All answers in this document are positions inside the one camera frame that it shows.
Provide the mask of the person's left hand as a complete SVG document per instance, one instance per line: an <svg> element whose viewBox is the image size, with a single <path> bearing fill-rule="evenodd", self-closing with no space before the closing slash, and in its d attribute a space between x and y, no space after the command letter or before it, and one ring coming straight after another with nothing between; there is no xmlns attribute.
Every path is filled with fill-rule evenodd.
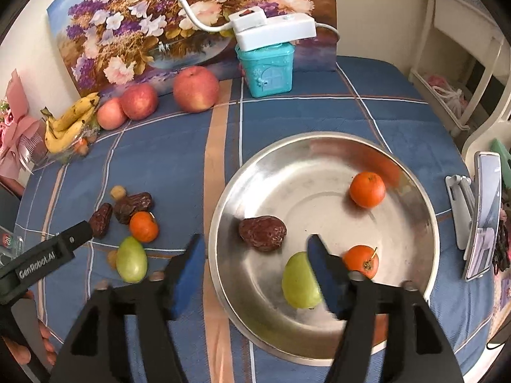
<svg viewBox="0 0 511 383"><path fill-rule="evenodd" d="M28 307L28 313L34 314L34 318L37 320L37 326L40 333L40 339L42 342L42 346L44 346L45 350L45 358L46 363L50 365L50 367L53 367L56 363L56 349L54 345L50 342L50 330L48 327L43 323L43 321L38 317L35 307L34 307L34 292L32 290L28 290L25 295L23 296L25 299L29 299L31 301L30 306ZM5 318L1 317L1 331L5 331L6 329L9 330L8 334L1 334L1 337L4 339L4 342L7 346L7 348L10 350L11 354L16 359L17 363L20 366L28 365L28 363L31 360L32 352L30 349L23 344L20 344L17 341L14 341L11 339L12 335L12 328L9 325L8 322L5 321Z"/></svg>

